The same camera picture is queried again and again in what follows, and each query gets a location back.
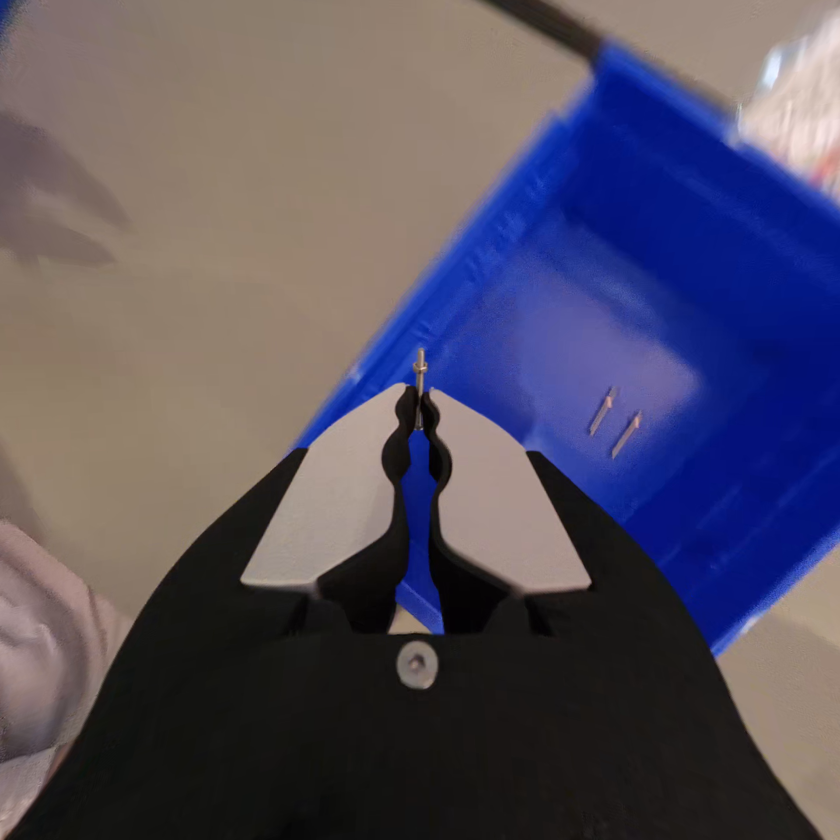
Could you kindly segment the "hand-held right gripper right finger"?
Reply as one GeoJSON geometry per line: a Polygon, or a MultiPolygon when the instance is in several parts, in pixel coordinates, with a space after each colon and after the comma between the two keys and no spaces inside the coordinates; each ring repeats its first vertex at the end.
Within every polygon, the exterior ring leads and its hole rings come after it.
{"type": "Polygon", "coordinates": [[[526,449],[504,428],[439,389],[428,394],[430,443],[441,460],[437,532],[443,550],[518,595],[592,584],[526,449]]]}

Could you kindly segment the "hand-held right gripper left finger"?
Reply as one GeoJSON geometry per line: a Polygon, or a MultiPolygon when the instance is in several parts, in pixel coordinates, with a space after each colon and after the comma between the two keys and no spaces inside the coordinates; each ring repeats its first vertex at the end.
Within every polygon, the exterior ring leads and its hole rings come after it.
{"type": "Polygon", "coordinates": [[[387,387],[328,426],[301,461],[240,581],[348,599],[353,577],[396,587],[406,572],[402,481],[411,465],[415,386],[387,387]]]}

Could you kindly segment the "blue plastic bin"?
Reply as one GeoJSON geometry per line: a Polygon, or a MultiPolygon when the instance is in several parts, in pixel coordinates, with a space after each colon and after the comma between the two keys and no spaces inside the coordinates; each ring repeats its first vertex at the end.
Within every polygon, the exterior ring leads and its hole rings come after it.
{"type": "Polygon", "coordinates": [[[731,131],[605,45],[292,447],[423,347],[427,383],[621,523],[720,655],[839,522],[838,210],[731,131]]]}

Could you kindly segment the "operator in white shirt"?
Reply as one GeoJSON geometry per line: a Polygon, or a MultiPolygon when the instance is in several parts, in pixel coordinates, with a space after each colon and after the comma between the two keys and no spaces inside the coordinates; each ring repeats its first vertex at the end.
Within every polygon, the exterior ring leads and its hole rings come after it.
{"type": "Polygon", "coordinates": [[[1,838],[78,737],[132,620],[1,522],[1,838]]]}

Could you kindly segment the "printed paper sheet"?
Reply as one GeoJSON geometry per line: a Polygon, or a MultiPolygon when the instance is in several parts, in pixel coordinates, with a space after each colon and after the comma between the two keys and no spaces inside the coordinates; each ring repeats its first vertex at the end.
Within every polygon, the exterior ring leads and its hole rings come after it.
{"type": "Polygon", "coordinates": [[[736,125],[741,142],[839,202],[838,2],[769,51],[736,125]]]}

